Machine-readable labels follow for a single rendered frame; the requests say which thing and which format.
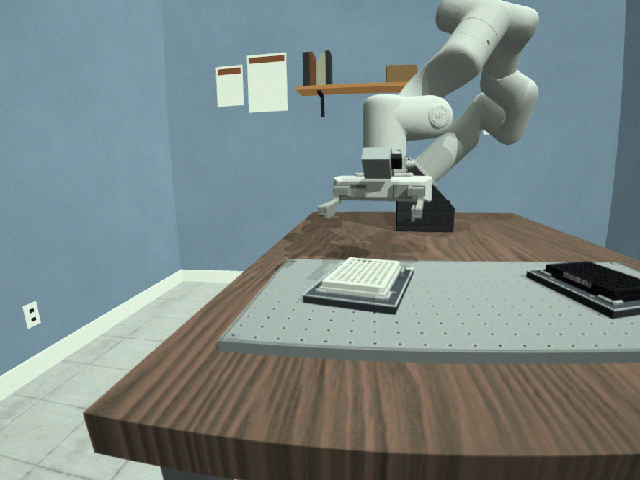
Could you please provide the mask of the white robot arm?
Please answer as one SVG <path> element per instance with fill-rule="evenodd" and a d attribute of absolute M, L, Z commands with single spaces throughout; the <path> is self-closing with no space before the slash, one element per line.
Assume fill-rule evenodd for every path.
<path fill-rule="evenodd" d="M 517 65 L 538 23 L 536 10 L 502 0 L 442 0 L 436 25 L 452 34 L 446 44 L 399 95 L 364 101 L 364 178 L 391 179 L 415 165 L 438 188 L 436 182 L 477 145 L 481 130 L 504 145 L 517 142 L 538 98 L 537 85 Z M 453 111 L 442 98 L 481 70 L 483 93 L 452 124 Z M 437 139 L 415 160 L 405 157 L 407 141 L 431 138 Z"/>

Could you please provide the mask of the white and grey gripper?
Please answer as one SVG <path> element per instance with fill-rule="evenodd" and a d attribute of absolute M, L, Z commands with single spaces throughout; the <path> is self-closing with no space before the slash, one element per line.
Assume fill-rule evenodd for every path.
<path fill-rule="evenodd" d="M 398 173 L 391 179 L 365 179 L 363 173 L 355 173 L 355 176 L 334 177 L 333 190 L 333 200 L 318 206 L 318 216 L 326 220 L 335 215 L 341 200 L 365 200 L 417 202 L 411 214 L 411 222 L 415 222 L 422 219 L 423 201 L 432 200 L 432 177 Z"/>

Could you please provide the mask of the dark grey rectangular frame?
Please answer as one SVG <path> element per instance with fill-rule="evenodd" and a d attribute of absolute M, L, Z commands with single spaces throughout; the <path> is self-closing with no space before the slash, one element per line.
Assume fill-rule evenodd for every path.
<path fill-rule="evenodd" d="M 611 319 L 640 315 L 640 300 L 623 302 L 596 296 L 552 277 L 544 269 L 527 270 L 526 277 Z"/>

